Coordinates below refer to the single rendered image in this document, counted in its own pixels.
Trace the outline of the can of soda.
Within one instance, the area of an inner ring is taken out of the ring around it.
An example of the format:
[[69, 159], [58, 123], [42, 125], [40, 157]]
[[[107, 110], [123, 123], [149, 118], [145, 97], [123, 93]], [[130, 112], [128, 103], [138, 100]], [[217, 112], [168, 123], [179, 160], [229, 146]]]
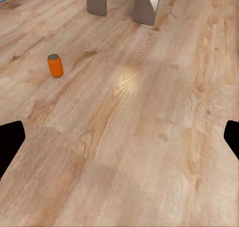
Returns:
[[63, 76], [63, 68], [62, 68], [60, 57], [58, 55], [50, 54], [48, 56], [47, 63], [50, 68], [51, 75], [54, 78], [60, 78]]

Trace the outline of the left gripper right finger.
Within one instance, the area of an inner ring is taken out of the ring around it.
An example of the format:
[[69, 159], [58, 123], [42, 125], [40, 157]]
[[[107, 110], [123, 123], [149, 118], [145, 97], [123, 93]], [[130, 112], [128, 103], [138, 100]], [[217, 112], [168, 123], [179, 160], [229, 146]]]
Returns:
[[223, 138], [231, 150], [235, 153], [235, 156], [239, 159], [239, 122], [234, 120], [228, 120], [223, 132]]

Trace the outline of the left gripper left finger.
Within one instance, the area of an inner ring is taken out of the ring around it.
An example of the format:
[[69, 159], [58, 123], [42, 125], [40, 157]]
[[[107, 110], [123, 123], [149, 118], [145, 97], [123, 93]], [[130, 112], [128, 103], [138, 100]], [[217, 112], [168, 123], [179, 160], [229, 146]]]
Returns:
[[25, 140], [21, 121], [0, 126], [0, 179]]

